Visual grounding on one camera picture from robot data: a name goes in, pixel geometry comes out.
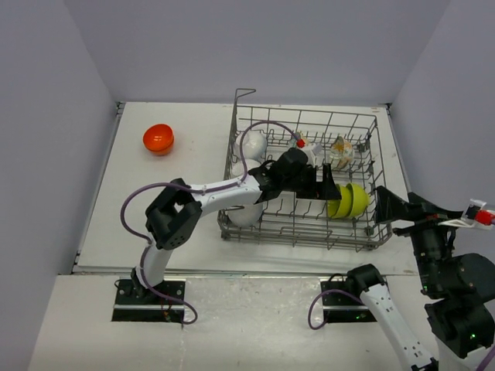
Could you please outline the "lime green bowl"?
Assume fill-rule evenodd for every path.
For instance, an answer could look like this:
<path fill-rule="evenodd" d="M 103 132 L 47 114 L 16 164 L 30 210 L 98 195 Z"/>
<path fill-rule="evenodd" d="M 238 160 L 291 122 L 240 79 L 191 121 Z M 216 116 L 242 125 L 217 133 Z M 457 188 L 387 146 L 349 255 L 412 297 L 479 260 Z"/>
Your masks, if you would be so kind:
<path fill-rule="evenodd" d="M 348 217 L 354 218 L 363 214 L 370 204 L 369 196 L 366 190 L 356 183 L 348 183 L 346 187 L 351 193 L 351 209 Z"/>
<path fill-rule="evenodd" d="M 350 216 L 353 205 L 353 191 L 349 184 L 338 185 L 341 199 L 327 202 L 327 216 L 331 219 L 346 219 Z"/>

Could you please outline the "floral patterned bowl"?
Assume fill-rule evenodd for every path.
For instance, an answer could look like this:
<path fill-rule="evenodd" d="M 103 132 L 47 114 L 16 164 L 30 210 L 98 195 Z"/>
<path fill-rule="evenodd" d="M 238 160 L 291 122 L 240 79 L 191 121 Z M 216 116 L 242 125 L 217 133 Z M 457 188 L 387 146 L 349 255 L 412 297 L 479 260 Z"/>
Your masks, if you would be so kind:
<path fill-rule="evenodd" d="M 353 161 L 352 144 L 343 136 L 338 135 L 329 150 L 329 162 L 334 169 L 342 169 Z"/>

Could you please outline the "white bowl rear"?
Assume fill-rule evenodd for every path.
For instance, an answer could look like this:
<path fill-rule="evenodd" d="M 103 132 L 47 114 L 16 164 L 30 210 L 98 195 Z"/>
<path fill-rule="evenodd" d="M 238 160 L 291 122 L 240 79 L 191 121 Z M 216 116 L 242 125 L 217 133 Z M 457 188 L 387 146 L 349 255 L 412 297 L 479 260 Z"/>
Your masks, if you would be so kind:
<path fill-rule="evenodd" d="M 237 157 L 240 157 L 240 144 L 242 144 L 245 159 L 260 159 L 267 148 L 265 136 L 260 131 L 249 131 L 244 136 L 243 141 L 241 141 L 241 137 L 242 133 L 236 137 L 234 143 L 234 154 Z"/>

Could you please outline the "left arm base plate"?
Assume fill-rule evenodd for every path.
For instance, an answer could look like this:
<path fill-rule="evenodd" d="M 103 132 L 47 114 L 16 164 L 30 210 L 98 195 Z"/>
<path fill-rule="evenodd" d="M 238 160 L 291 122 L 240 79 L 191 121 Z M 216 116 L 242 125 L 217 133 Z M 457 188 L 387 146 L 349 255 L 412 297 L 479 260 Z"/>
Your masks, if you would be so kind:
<path fill-rule="evenodd" d="M 179 323 L 184 321 L 184 305 L 166 300 L 146 291 L 138 294 L 131 279 L 114 283 L 116 295 L 111 320 L 113 322 Z"/>

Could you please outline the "orange bowl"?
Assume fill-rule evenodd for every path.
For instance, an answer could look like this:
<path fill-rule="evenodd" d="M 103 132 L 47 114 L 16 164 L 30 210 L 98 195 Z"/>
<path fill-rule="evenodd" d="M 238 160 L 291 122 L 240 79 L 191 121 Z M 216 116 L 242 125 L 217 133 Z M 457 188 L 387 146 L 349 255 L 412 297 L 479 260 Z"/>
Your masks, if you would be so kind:
<path fill-rule="evenodd" d="M 149 151 L 161 152 L 173 145 L 175 137 L 167 124 L 155 124 L 143 134 L 142 141 Z"/>
<path fill-rule="evenodd" d="M 173 134 L 158 133 L 145 135 L 143 144 L 148 152 L 153 155 L 167 155 L 172 151 L 175 137 Z"/>

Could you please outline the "beige blue patterned bowl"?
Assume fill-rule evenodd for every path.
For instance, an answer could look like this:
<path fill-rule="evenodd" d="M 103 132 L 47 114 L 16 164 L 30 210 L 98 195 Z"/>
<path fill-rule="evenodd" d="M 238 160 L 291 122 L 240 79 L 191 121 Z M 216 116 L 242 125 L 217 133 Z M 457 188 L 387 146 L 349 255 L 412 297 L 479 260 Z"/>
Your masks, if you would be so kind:
<path fill-rule="evenodd" d="M 296 142 L 302 144 L 302 146 L 305 146 L 309 143 L 309 140 L 302 132 L 297 131 L 295 133 L 295 136 L 296 136 Z"/>

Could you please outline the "white bowl front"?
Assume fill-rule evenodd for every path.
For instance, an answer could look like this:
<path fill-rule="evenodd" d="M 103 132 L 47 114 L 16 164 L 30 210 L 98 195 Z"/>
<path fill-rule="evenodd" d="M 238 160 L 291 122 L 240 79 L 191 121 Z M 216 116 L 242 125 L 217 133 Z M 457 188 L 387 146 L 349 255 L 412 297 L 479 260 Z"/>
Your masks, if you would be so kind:
<path fill-rule="evenodd" d="M 240 209 L 231 209 L 227 212 L 229 220 L 238 227 L 249 227 L 254 225 L 263 212 L 261 203 L 254 205 L 245 205 Z"/>

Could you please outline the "white bowl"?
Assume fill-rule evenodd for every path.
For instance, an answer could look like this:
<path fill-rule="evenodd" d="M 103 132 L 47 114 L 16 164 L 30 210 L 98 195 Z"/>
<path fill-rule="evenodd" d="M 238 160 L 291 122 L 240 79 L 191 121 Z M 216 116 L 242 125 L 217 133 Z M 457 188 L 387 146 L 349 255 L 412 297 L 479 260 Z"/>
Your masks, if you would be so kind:
<path fill-rule="evenodd" d="M 238 227 L 249 227 L 254 225 L 263 212 L 261 203 L 254 205 L 245 205 L 240 209 L 231 209 L 227 212 L 229 220 Z"/>
<path fill-rule="evenodd" d="M 237 157 L 240 157 L 240 144 L 242 144 L 245 159 L 260 159 L 267 148 L 265 136 L 260 131 L 249 131 L 244 136 L 243 141 L 241 141 L 241 137 L 242 133 L 236 137 L 234 143 L 234 154 Z"/>
<path fill-rule="evenodd" d="M 252 168 L 257 168 L 261 165 L 260 162 L 254 160 L 254 159 L 246 159 L 245 160 L 245 165 L 247 167 L 247 170 L 251 170 Z M 237 177 L 242 177 L 245 173 L 244 170 L 244 164 L 242 161 L 236 162 L 233 164 L 231 171 L 230 171 L 230 177 L 232 179 L 237 178 Z"/>

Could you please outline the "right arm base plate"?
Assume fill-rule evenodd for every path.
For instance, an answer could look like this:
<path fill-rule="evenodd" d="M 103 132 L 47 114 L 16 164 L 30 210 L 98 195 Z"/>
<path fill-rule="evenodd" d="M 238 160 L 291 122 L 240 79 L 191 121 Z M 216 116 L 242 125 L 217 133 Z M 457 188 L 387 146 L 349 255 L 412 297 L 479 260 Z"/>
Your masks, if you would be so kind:
<path fill-rule="evenodd" d="M 343 274 L 332 274 L 320 280 L 321 292 L 341 290 L 348 292 L 347 277 Z M 352 298 L 341 293 L 326 294 L 321 299 L 323 319 L 326 324 L 333 323 L 367 323 L 376 322 L 370 310 Z"/>

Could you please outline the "lime green bowl left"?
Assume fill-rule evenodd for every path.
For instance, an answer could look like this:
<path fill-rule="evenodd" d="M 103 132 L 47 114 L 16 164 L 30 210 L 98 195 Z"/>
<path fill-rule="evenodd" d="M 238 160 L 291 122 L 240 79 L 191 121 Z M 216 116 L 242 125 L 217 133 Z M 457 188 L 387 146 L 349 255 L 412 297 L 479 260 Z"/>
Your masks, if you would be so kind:
<path fill-rule="evenodd" d="M 327 202 L 327 216 L 331 219 L 346 219 L 350 216 L 353 205 L 353 191 L 349 184 L 338 185 L 341 199 Z"/>

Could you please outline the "white bowl middle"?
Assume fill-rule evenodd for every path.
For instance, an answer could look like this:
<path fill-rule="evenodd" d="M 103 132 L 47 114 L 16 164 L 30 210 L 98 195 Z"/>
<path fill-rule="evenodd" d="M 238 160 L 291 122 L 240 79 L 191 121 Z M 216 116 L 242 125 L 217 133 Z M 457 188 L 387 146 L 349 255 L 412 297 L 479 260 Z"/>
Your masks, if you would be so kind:
<path fill-rule="evenodd" d="M 251 170 L 252 168 L 257 168 L 261 165 L 260 162 L 254 160 L 254 159 L 246 159 L 245 160 L 245 165 L 247 167 L 247 170 Z M 237 178 L 237 177 L 242 177 L 245 173 L 244 170 L 244 164 L 242 161 L 236 162 L 233 164 L 231 171 L 230 171 L 230 177 L 232 179 Z"/>

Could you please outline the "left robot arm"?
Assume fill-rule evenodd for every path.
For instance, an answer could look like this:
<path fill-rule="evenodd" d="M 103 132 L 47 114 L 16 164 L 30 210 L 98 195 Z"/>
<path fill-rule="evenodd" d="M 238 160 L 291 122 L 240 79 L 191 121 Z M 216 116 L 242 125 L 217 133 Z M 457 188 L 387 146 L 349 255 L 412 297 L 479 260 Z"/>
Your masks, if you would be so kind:
<path fill-rule="evenodd" d="M 309 163 L 305 152 L 290 148 L 276 160 L 246 168 L 244 174 L 203 186 L 188 185 L 183 179 L 159 183 L 161 192 L 145 210 L 147 243 L 138 265 L 131 272 L 133 294 L 151 304 L 161 293 L 161 283 L 172 252 L 193 234 L 201 217 L 235 206 L 261 205 L 293 192 L 300 199 L 339 200 L 340 191 L 328 164 L 323 177 Z"/>

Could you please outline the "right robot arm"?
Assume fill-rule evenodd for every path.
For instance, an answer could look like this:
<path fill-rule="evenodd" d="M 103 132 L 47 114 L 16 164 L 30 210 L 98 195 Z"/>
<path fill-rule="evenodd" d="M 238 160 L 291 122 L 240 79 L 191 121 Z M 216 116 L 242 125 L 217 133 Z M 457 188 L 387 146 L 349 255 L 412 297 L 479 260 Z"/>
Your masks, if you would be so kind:
<path fill-rule="evenodd" d="M 346 297 L 367 306 L 403 369 L 484 370 L 494 358 L 494 318 L 485 305 L 494 299 L 494 264 L 480 254 L 456 256 L 453 251 L 457 230 L 493 229 L 494 207 L 471 199 L 465 210 L 454 211 L 414 192 L 402 199 L 379 186 L 376 193 L 376 223 L 411 222 L 393 232 L 411 240 L 421 293 L 432 299 L 432 303 L 425 305 L 425 311 L 439 347 L 439 358 L 434 359 L 415 338 L 374 265 L 347 272 Z"/>

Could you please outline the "lime green bowl right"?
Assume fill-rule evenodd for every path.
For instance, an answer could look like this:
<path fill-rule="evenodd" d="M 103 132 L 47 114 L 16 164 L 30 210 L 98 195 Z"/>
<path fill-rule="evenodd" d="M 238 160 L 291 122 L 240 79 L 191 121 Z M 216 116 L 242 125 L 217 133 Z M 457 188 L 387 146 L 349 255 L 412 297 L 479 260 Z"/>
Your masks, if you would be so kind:
<path fill-rule="evenodd" d="M 346 187 L 351 193 L 351 209 L 348 217 L 354 218 L 363 214 L 370 204 L 369 196 L 366 190 L 356 183 L 348 183 Z"/>

